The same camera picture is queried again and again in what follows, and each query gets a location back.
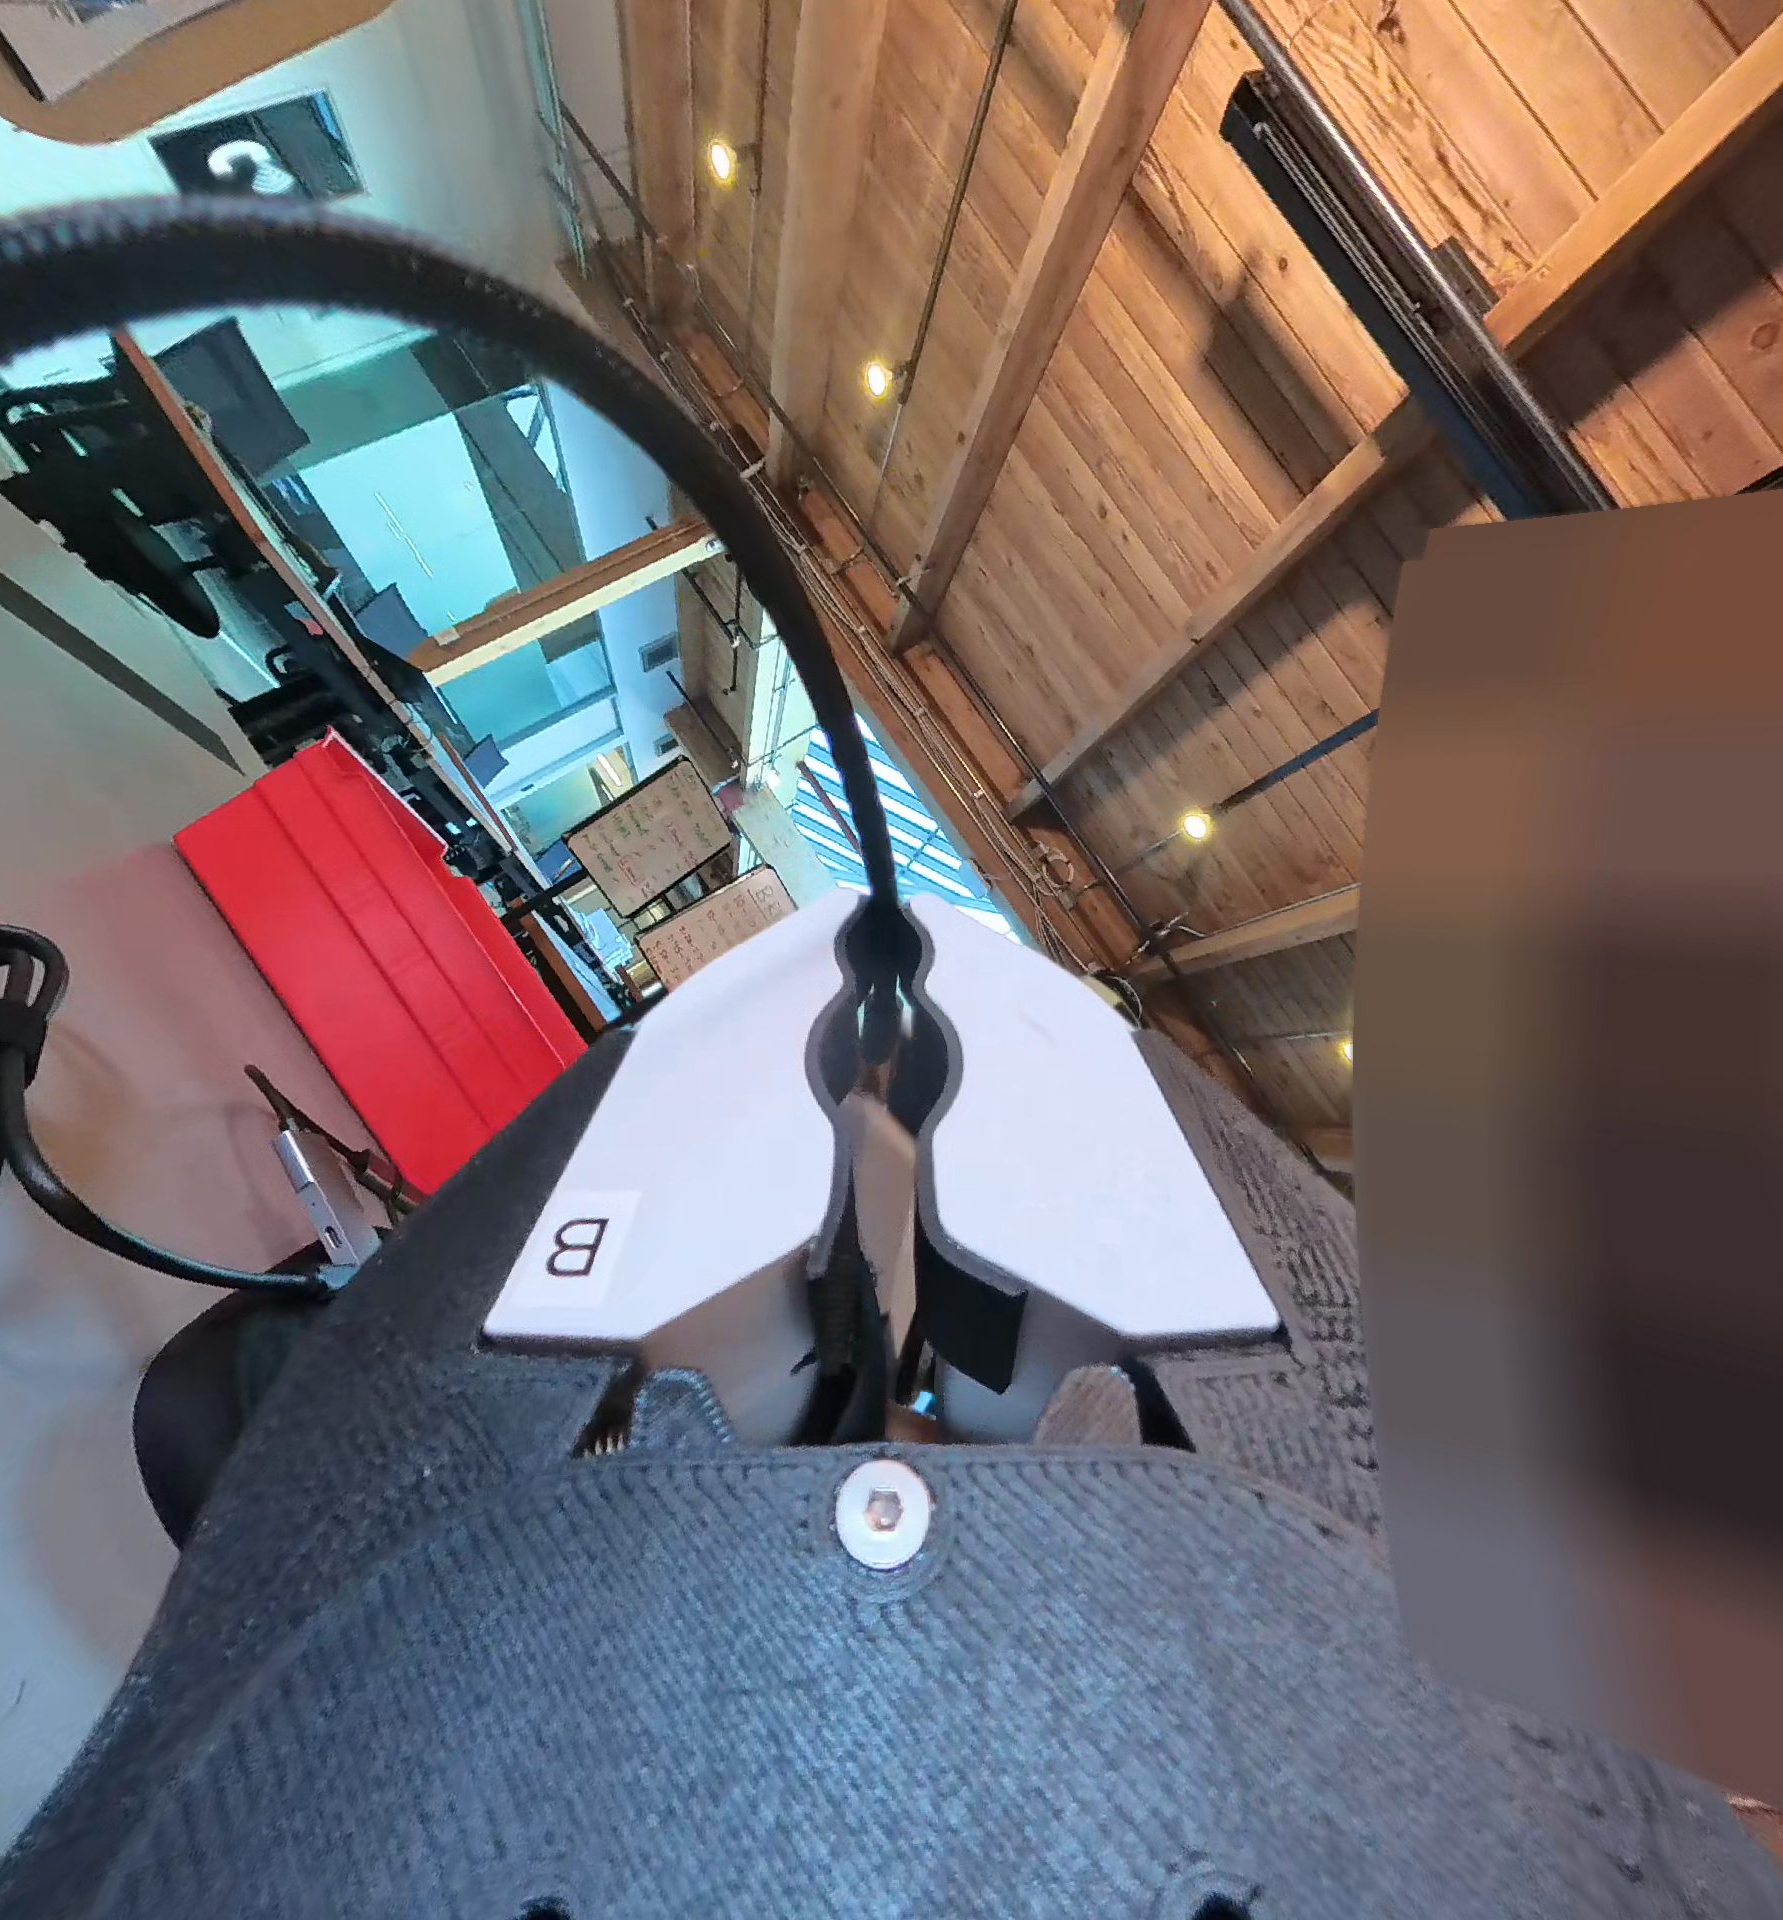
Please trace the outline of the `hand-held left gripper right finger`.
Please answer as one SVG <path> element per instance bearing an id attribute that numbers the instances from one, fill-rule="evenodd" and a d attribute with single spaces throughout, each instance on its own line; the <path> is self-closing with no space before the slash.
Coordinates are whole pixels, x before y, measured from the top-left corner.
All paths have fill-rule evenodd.
<path id="1" fill-rule="evenodd" d="M 1283 1311 L 1131 1024 L 913 899 L 891 1112 L 914 1139 L 914 1324 L 951 1441 L 1022 1444 L 1084 1367 L 1277 1343 Z"/>

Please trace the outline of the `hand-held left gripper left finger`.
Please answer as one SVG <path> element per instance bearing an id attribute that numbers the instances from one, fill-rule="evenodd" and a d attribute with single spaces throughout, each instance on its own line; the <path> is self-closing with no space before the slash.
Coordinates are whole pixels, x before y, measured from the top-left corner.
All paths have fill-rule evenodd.
<path id="1" fill-rule="evenodd" d="M 482 1320 L 498 1349 L 707 1380 L 733 1435 L 789 1444 L 874 1324 L 827 1038 L 855 1038 L 834 892 L 638 1020 Z"/>

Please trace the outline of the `framed whiteboard with notes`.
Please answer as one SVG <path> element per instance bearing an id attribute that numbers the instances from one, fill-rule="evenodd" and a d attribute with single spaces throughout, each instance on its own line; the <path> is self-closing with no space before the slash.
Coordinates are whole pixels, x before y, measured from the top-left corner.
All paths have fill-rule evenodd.
<path id="1" fill-rule="evenodd" d="M 573 860 L 612 913 L 635 917 L 733 845 L 733 827 L 686 755 L 565 834 Z"/>
<path id="2" fill-rule="evenodd" d="M 715 959 L 794 911 L 798 903 L 777 871 L 759 866 L 663 922 L 647 925 L 638 937 L 638 951 L 660 985 L 672 992 Z"/>

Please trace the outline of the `red plastic bin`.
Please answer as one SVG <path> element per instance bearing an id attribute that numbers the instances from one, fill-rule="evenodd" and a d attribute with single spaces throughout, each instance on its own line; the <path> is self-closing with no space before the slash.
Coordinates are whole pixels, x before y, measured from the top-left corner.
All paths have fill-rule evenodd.
<path id="1" fill-rule="evenodd" d="M 585 1041 L 444 842 L 336 735 L 178 830 L 259 976 L 419 1191 Z"/>

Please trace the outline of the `black office chair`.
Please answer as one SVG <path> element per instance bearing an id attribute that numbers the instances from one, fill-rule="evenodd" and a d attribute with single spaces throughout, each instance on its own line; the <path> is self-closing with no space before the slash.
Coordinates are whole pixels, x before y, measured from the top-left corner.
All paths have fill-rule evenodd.
<path id="1" fill-rule="evenodd" d="M 0 494 L 21 516 L 50 525 L 90 572 L 192 636 L 221 633 L 197 581 L 217 560 L 186 560 L 160 533 L 204 518 L 197 471 L 117 378 L 3 389 L 0 437 L 21 459 Z"/>
<path id="2" fill-rule="evenodd" d="M 350 664 L 323 648 L 282 642 L 266 655 L 274 686 L 247 698 L 229 698 L 229 714 L 268 770 L 305 747 L 338 735 L 353 753 L 375 761 L 398 736 L 396 717 Z"/>

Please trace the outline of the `black monitor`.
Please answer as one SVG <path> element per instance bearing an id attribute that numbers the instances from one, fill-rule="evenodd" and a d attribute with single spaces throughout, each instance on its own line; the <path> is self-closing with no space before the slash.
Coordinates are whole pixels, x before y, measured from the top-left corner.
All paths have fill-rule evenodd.
<path id="1" fill-rule="evenodd" d="M 212 439 L 254 483 L 284 467 L 308 443 L 237 319 L 221 319 L 159 348 L 155 366 L 208 421 Z"/>

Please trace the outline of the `black ceiling rail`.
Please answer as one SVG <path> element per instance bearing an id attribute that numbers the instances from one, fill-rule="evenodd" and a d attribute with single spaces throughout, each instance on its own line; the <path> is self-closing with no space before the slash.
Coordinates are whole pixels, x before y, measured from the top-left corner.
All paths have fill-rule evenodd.
<path id="1" fill-rule="evenodd" d="M 1462 476 L 1504 518 L 1609 511 L 1606 484 L 1490 334 L 1487 293 L 1280 77 L 1242 76 L 1221 135 L 1370 332 Z"/>

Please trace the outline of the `black wall sign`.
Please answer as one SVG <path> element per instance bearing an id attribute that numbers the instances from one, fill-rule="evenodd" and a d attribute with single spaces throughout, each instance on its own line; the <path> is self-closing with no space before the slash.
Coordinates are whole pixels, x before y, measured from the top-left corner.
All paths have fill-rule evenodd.
<path id="1" fill-rule="evenodd" d="M 325 91 L 152 131 L 148 141 L 185 195 L 327 203 L 366 184 Z"/>

